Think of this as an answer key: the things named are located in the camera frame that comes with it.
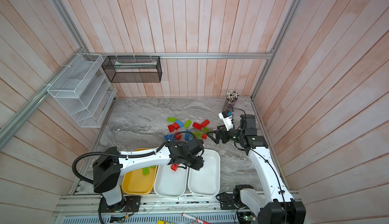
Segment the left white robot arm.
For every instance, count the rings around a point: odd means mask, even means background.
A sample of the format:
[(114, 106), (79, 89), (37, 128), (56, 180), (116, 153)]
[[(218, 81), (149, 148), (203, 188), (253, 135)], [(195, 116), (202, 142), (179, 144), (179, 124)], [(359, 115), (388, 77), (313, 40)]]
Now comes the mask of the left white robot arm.
[[(204, 166), (204, 142), (196, 138), (194, 133), (189, 134), (192, 136), (191, 140), (165, 140), (159, 147), (143, 151), (125, 152), (111, 147), (104, 152), (89, 152), (74, 160), (72, 171), (80, 180), (92, 184), (94, 192), (101, 195), (108, 206), (114, 206), (124, 201), (118, 184), (119, 178), (131, 171), (173, 164), (200, 170)], [(91, 156), (99, 157), (93, 163), (92, 179), (77, 170), (78, 163)]]

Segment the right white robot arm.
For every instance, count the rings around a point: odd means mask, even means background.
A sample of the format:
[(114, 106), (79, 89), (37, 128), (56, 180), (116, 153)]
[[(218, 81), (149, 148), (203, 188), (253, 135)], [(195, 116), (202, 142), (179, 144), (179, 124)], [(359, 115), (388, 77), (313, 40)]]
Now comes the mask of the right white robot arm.
[(254, 115), (240, 116), (240, 125), (233, 125), (233, 113), (219, 114), (223, 125), (207, 133), (216, 144), (232, 141), (238, 143), (251, 160), (263, 187), (263, 196), (250, 185), (237, 185), (234, 200), (238, 207), (246, 206), (256, 216), (259, 224), (303, 224), (306, 208), (296, 201), (285, 186), (273, 162), (269, 145), (263, 136), (257, 134)]

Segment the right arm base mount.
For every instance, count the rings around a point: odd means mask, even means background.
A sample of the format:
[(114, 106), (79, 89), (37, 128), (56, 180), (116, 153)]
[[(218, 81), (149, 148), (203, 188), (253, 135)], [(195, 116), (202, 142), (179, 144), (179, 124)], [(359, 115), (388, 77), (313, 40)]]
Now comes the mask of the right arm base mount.
[(220, 203), (221, 210), (238, 210), (244, 209), (245, 206), (240, 205), (234, 197), (234, 194), (227, 193), (227, 192), (221, 192), (216, 195), (216, 199)]

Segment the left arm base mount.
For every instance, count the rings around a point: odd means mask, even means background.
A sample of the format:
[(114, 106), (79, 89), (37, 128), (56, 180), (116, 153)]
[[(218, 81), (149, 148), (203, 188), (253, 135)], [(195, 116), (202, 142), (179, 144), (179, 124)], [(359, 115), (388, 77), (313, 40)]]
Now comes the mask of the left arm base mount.
[(98, 207), (99, 213), (135, 213), (139, 211), (141, 196), (124, 196), (122, 201), (108, 205), (104, 197)]

